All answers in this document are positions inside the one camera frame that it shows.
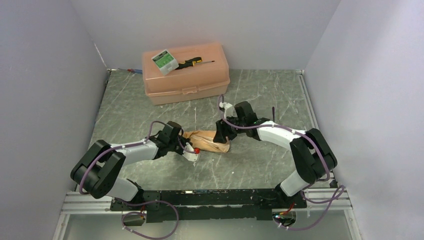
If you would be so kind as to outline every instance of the black mounting base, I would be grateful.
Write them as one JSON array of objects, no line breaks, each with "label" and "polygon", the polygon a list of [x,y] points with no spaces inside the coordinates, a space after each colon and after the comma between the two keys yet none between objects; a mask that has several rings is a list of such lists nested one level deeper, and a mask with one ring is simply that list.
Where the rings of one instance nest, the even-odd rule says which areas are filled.
[{"label": "black mounting base", "polygon": [[[174,205],[180,220],[272,220],[272,209],[288,209],[293,202],[295,209],[307,207],[306,201],[299,194],[283,202],[273,188],[144,191],[143,196],[146,202],[163,200]],[[134,208],[116,201],[112,202],[110,210],[134,211]],[[147,223],[175,220],[174,210],[165,204],[149,204],[146,210]]]}]

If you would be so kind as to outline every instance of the white wall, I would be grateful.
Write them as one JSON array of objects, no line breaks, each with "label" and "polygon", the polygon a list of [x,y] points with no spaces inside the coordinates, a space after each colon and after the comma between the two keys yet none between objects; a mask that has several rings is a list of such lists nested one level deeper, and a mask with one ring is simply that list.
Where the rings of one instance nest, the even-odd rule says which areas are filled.
[{"label": "white wall", "polygon": [[48,240],[107,71],[68,0],[0,5],[0,239]]},{"label": "white wall", "polygon": [[306,69],[365,240],[424,238],[424,5],[342,0]]},{"label": "white wall", "polygon": [[340,0],[71,0],[110,68],[219,41],[233,69],[304,69]]}]

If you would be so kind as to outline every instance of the green label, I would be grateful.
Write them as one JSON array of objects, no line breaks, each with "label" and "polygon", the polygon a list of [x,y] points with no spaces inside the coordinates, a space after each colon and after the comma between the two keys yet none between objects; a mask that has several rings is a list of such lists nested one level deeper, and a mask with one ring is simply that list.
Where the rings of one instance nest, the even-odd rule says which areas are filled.
[{"label": "green label", "polygon": [[167,51],[163,51],[159,55],[157,55],[153,58],[153,62],[159,68],[162,68],[163,66],[169,64],[172,60],[174,60],[174,58]]}]

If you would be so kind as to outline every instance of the toolbox lid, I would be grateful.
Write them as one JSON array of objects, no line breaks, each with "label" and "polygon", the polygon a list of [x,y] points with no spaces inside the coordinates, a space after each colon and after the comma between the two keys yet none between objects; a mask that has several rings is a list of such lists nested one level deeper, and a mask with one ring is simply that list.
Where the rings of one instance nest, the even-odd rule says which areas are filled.
[{"label": "toolbox lid", "polygon": [[152,61],[152,57],[160,50],[143,53],[143,81],[147,96],[190,94],[230,83],[229,66],[220,43],[175,47],[167,50],[179,63],[196,57],[201,57],[202,62],[214,62],[173,70],[164,76]]}]

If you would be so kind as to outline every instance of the gray marble surface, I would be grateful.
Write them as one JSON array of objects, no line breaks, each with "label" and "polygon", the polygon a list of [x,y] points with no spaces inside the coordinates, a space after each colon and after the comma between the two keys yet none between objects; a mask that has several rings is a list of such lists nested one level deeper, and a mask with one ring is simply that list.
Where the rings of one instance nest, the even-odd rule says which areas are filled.
[{"label": "gray marble surface", "polygon": [[[298,130],[312,127],[305,95],[294,70],[230,70],[225,101],[248,101],[258,117]],[[143,77],[113,71],[109,78],[91,143],[103,139],[123,144],[142,139],[153,120],[174,121],[184,131],[216,130],[220,116],[217,97],[153,105],[145,95]],[[153,127],[153,133],[160,130]],[[136,181],[145,190],[274,188],[295,170],[291,153],[269,142],[243,134],[227,153],[202,151],[196,164],[170,152],[122,168],[119,176]]]}]

